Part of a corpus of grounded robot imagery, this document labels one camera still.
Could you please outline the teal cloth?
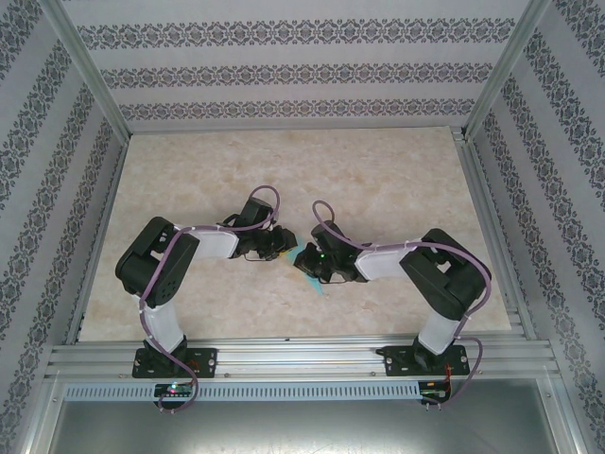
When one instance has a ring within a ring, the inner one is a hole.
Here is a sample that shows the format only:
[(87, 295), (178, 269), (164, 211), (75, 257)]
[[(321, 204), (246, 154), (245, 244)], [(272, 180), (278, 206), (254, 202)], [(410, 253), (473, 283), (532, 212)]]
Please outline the teal cloth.
[[(299, 253), (301, 253), (303, 250), (304, 250), (304, 246), (303, 246), (303, 245), (298, 245), (298, 246), (296, 246), (296, 247), (294, 247), (294, 248), (292, 248), (292, 249), (290, 249), (290, 250), (288, 250), (288, 251), (286, 251), (286, 252), (284, 252), (284, 253), (287, 253), (287, 252), (295, 252), (295, 253), (296, 253), (296, 257), (297, 257), (297, 255), (298, 255)], [(284, 261), (287, 263), (287, 265), (288, 265), (290, 268), (293, 268), (293, 269), (294, 269), (294, 271), (296, 272), (296, 276), (297, 276), (297, 278), (298, 278), (299, 280), (304, 279), (304, 281), (305, 281), (305, 282), (306, 282), (308, 285), (310, 285), (310, 286), (311, 286), (311, 288), (313, 288), (313, 289), (314, 289), (314, 290), (315, 290), (315, 291), (316, 291), (316, 292), (317, 292), (319, 295), (323, 295), (323, 290), (322, 290), (322, 287), (321, 287), (320, 281), (319, 281), (317, 278), (313, 278), (313, 277), (309, 276), (308, 274), (306, 274), (305, 272), (300, 271), (299, 269), (297, 269), (297, 268), (294, 266), (294, 261), (295, 261), (295, 259), (294, 259), (294, 260), (287, 260), (287, 259), (284, 259), (284, 258), (283, 258), (283, 260), (284, 260)]]

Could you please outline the grey sheet metal panel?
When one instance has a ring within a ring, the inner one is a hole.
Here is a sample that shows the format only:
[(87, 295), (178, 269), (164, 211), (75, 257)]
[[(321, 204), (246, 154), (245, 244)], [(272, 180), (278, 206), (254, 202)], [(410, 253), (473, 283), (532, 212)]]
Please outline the grey sheet metal panel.
[(31, 454), (559, 454), (535, 405), (429, 411), (410, 402), (66, 402)]

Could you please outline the left controller board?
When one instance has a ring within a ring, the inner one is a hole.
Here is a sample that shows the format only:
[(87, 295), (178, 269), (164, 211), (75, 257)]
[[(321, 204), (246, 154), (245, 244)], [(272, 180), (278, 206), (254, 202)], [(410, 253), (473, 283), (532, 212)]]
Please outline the left controller board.
[(195, 387), (190, 384), (164, 383), (156, 384), (153, 398), (164, 402), (185, 402), (194, 394)]

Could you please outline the controller board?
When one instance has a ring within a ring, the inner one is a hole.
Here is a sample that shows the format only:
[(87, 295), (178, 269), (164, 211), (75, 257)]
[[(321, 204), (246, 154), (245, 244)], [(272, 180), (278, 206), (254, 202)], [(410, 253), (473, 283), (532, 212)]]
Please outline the controller board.
[(452, 391), (449, 381), (421, 381), (419, 389), (423, 402), (428, 402), (429, 404), (446, 402), (450, 398)]
[(190, 384), (164, 383), (156, 384), (153, 398), (164, 402), (185, 402), (194, 394), (195, 387)]

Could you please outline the right controller board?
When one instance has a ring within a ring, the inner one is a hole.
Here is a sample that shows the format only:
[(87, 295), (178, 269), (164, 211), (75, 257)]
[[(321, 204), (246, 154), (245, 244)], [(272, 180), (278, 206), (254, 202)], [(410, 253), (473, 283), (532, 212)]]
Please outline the right controller board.
[(428, 402), (429, 404), (446, 402), (450, 398), (452, 391), (449, 381), (421, 381), (419, 389), (423, 402)]

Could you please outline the aluminium mounting rail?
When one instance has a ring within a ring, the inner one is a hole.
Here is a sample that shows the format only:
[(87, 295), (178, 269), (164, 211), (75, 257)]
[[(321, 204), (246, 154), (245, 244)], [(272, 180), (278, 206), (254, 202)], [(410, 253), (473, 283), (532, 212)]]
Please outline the aluminium mounting rail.
[[(561, 373), (547, 340), (520, 334), (478, 334), (480, 344), (463, 341), (470, 361), (480, 362), (478, 379), (545, 378)], [(342, 336), (291, 339), (192, 340), (190, 346), (215, 348), (216, 380), (335, 381), (370, 380), (385, 375), (378, 348), (410, 345), (410, 336)], [(92, 342), (52, 348), (43, 370), (46, 380), (63, 382), (127, 381), (138, 345), (134, 341)]]

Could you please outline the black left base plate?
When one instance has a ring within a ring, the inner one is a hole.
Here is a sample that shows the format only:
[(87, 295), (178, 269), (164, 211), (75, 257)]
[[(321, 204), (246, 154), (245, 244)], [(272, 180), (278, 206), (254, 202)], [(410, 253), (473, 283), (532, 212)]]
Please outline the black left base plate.
[[(191, 369), (198, 378), (213, 378), (216, 371), (217, 350), (188, 347), (173, 356)], [(180, 365), (154, 348), (136, 351), (131, 375), (134, 378), (187, 378), (190, 374)]]

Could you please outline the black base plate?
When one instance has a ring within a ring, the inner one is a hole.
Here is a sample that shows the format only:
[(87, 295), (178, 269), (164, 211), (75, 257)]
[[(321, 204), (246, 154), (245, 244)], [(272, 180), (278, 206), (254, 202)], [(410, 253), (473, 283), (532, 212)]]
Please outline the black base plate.
[[(217, 350), (188, 347), (173, 356), (191, 369), (198, 378), (213, 378), (216, 371)], [(187, 378), (190, 374), (180, 365), (154, 348), (136, 351), (131, 375), (134, 378)]]
[(376, 350), (384, 359), (387, 376), (467, 376), (470, 365), (462, 345), (451, 345), (435, 355), (421, 345), (392, 345)]

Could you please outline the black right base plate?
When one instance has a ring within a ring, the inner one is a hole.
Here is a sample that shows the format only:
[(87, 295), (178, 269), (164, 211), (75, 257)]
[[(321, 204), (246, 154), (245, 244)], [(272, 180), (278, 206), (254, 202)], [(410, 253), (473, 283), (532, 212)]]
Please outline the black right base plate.
[(387, 376), (467, 376), (470, 365), (462, 345), (451, 345), (435, 355), (421, 345), (392, 345), (376, 350), (384, 359)]

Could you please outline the aluminium frame post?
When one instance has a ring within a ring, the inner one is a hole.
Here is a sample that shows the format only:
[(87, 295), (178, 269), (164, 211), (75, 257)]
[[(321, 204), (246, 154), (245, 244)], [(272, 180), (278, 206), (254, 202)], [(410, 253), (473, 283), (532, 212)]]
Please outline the aluminium frame post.
[(527, 6), (510, 35), (502, 54), (476, 100), (463, 128), (464, 138), (473, 139), (489, 113), (510, 72), (523, 53), (534, 29), (540, 23), (551, 0), (528, 0)]
[(69, 53), (82, 79), (89, 87), (104, 116), (122, 144), (132, 136), (100, 70), (81, 39), (61, 0), (38, 0), (43, 13)]

